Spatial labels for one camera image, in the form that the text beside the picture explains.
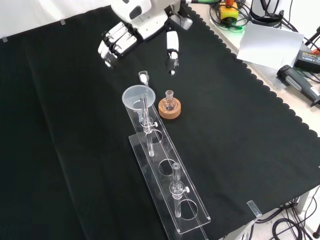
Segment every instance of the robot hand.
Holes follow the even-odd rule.
[[[109,68],[114,67],[131,49],[158,33],[168,23],[169,17],[176,17],[180,0],[117,0],[111,8],[124,22],[119,22],[102,35],[98,53]],[[189,18],[181,21],[181,18],[180,23],[187,23],[189,28],[192,21]],[[173,27],[167,28],[167,52],[168,72],[174,75],[179,65],[179,39]]]

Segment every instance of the power adapter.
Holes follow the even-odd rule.
[[[300,50],[294,64],[306,72],[320,73],[320,55]]]

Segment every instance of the acrylic stand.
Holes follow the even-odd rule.
[[[132,86],[122,101],[136,131],[129,141],[168,239],[208,239],[202,226],[211,218],[153,105],[154,91]]]

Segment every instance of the cork base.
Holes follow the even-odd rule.
[[[177,118],[181,113],[181,103],[180,103],[180,101],[175,98],[176,109],[174,109],[172,111],[168,111],[168,110],[164,109],[164,107],[163,107],[163,103],[164,103],[165,99],[166,98],[163,98],[158,104],[158,110],[159,110],[160,116],[163,117],[164,119],[175,119],[175,118]]]

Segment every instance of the green tape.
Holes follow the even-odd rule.
[[[214,4],[218,2],[218,0],[198,0],[200,4]]]

